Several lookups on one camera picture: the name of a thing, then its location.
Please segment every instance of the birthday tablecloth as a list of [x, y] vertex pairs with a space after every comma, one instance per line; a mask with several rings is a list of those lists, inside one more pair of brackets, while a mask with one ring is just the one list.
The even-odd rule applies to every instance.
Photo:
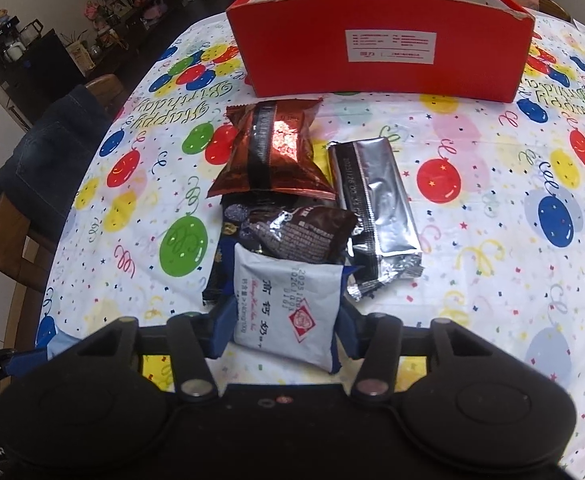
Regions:
[[[81, 338], [120, 316], [153, 325], [204, 310], [221, 230], [220, 200], [206, 192], [236, 134], [224, 111], [256, 101], [225, 16], [165, 51], [109, 130], [68, 216], [43, 312], [58, 330]], [[585, 479], [585, 36], [538, 18], [512, 104], [329, 94], [311, 133], [318, 150], [388, 137], [420, 233], [423, 276], [359, 309], [412, 326], [450, 317], [557, 381], [578, 414], [561, 463]], [[358, 364], [341, 360], [329, 376], [230, 344], [210, 367], [222, 388], [348, 387]], [[423, 359], [404, 358], [397, 388], [423, 373]]]

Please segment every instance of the red balloon print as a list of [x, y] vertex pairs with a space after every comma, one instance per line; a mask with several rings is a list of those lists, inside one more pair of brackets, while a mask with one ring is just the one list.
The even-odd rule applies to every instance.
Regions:
[[209, 164], [219, 166], [220, 164], [226, 164], [230, 158], [232, 152], [232, 144], [237, 136], [237, 128], [232, 124], [222, 124], [212, 134], [212, 139], [208, 146], [204, 156]]
[[528, 56], [528, 60], [526, 61], [528, 65], [532, 68], [537, 70], [537, 72], [541, 72], [542, 74], [550, 74], [551, 69], [546, 63], [544, 63], [541, 59], [537, 59], [531, 55]]
[[461, 191], [461, 177], [445, 158], [426, 160], [417, 171], [417, 187], [430, 202], [445, 204]]
[[549, 63], [557, 63], [557, 58], [553, 56], [553, 54], [549, 54], [545, 50], [537, 47], [539, 50], [539, 57], [541, 57], [544, 61], [548, 61]]
[[579, 160], [581, 160], [585, 166], [585, 136], [578, 129], [571, 131], [570, 145], [573, 150], [575, 150], [575, 154], [579, 157]]
[[204, 65], [192, 65], [192, 67], [184, 70], [181, 75], [176, 79], [178, 85], [185, 85], [186, 83], [192, 83], [194, 80], [199, 79], [204, 72], [206, 67]]
[[141, 155], [138, 150], [130, 150], [130, 152], [122, 156], [108, 173], [106, 178], [108, 187], [118, 187], [126, 182], [134, 173], [134, 170], [137, 169], [140, 158]]
[[237, 56], [237, 54], [239, 54], [239, 48], [233, 45], [228, 47], [226, 49], [226, 52], [221, 54], [220, 57], [216, 57], [215, 59], [213, 59], [212, 62], [215, 64], [223, 63], [225, 61], [231, 60], [233, 57]]

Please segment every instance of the silver foil wrapper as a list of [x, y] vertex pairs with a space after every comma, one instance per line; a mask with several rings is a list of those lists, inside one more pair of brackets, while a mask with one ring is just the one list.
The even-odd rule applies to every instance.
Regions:
[[329, 146], [341, 206], [357, 215], [348, 242], [360, 267], [348, 292], [355, 300], [397, 278], [421, 276], [422, 250], [390, 142], [385, 137]]

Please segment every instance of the open box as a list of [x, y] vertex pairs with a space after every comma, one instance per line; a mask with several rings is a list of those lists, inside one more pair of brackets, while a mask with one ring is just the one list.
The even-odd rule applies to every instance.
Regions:
[[259, 97], [419, 92], [511, 102], [534, 17], [512, 0], [236, 0]]

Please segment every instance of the white label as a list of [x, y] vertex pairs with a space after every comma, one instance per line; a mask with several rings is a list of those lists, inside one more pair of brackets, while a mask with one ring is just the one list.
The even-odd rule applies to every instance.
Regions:
[[235, 343], [331, 371], [343, 269], [276, 260], [235, 245]]
[[435, 62], [436, 32], [420, 30], [346, 30], [349, 61]]

